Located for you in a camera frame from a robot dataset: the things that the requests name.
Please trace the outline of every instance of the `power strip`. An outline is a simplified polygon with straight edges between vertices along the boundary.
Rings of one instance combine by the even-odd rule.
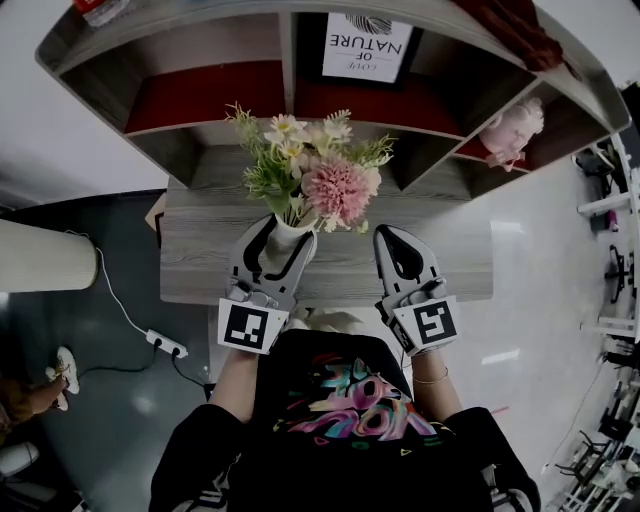
[[[162,342],[159,348],[161,348],[162,350],[164,350],[169,354],[173,354],[173,351],[177,348],[180,351],[179,354],[176,356],[178,359],[182,359],[183,357],[187,357],[189,355],[189,352],[187,352],[186,347],[184,347],[183,345],[180,345],[180,343],[176,343],[175,341],[170,340],[166,336],[163,336],[159,332],[152,331],[151,329],[149,329],[147,331],[147,341],[152,345],[155,345],[157,340],[160,340]]]

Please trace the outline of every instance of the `shirt sleeve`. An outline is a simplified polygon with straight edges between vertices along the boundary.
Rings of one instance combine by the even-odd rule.
[[[507,438],[487,409],[481,407],[467,409],[454,414],[444,424],[456,435],[456,442],[463,449],[466,462],[478,471],[494,464],[498,488],[521,490],[529,498],[533,510],[540,510],[538,487],[529,478]]]
[[[150,512],[168,512],[226,472],[240,453],[247,426],[221,407],[198,407],[173,431],[151,483]]]

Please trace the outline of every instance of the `desk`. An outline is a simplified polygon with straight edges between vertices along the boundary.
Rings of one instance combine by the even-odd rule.
[[[263,201],[247,199],[242,171],[250,157],[237,147],[221,147],[198,173],[191,189],[172,181],[162,222],[160,296],[168,302],[217,305],[225,296],[230,248],[255,221],[268,214]],[[449,197],[446,166],[432,171],[442,187],[420,183],[402,193],[383,173],[378,197],[367,210],[366,235],[320,233],[318,251],[305,269],[298,293],[310,307],[373,306],[383,294],[372,234],[381,223],[413,233],[436,255],[448,292],[458,301],[493,294],[493,254],[486,198],[471,202]]]
[[[607,210],[625,208],[629,209],[630,214],[630,226],[631,237],[633,240],[634,254],[640,255],[640,176],[637,167],[631,168],[629,164],[630,156],[625,150],[625,146],[622,143],[622,139],[619,134],[615,134],[611,137],[611,141],[616,151],[620,155],[622,162],[622,169],[624,171],[624,177],[629,188],[628,192],[609,196],[600,201],[584,204],[578,207],[578,212],[591,216],[599,213],[604,213]],[[640,283],[640,265],[635,265],[634,268],[634,286]],[[598,332],[601,334],[609,334],[616,336],[626,336],[633,338],[635,343],[640,340],[640,300],[636,300],[634,308],[633,318],[611,318],[611,317],[598,317],[595,324],[581,324],[580,329]]]

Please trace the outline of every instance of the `white sneaker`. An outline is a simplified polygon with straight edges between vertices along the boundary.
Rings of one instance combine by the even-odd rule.
[[[46,373],[47,378],[50,381],[54,381],[58,378],[58,374],[50,366],[48,366],[45,369],[44,373]],[[56,401],[53,403],[53,406],[56,407],[57,409],[60,409],[61,411],[66,411],[69,409],[69,402],[67,402],[67,397],[64,396],[64,393],[60,393],[58,395],[58,398],[56,398]]]
[[[67,347],[58,349],[58,367],[56,373],[62,375],[67,381],[67,391],[77,395],[80,391],[80,383],[78,382],[78,370],[76,360]]]

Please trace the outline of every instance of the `white table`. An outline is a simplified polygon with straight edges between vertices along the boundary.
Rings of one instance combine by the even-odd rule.
[[[592,203],[583,204],[578,207],[578,213],[585,216],[592,216],[619,208],[630,211],[629,229],[632,231],[633,251],[635,255],[640,255],[640,217],[638,216],[640,213],[640,171],[637,168],[632,169],[629,165],[631,157],[625,151],[620,135],[617,133],[613,135],[611,142],[620,155],[622,170],[624,171],[624,177],[629,191],[609,196]],[[634,266],[633,280],[635,283],[634,286],[640,283],[640,267],[638,265]],[[595,324],[580,324],[580,329],[601,334],[626,336],[633,338],[635,343],[638,343],[640,340],[640,324],[638,319],[640,319],[640,300],[636,300],[633,318],[600,316]]]

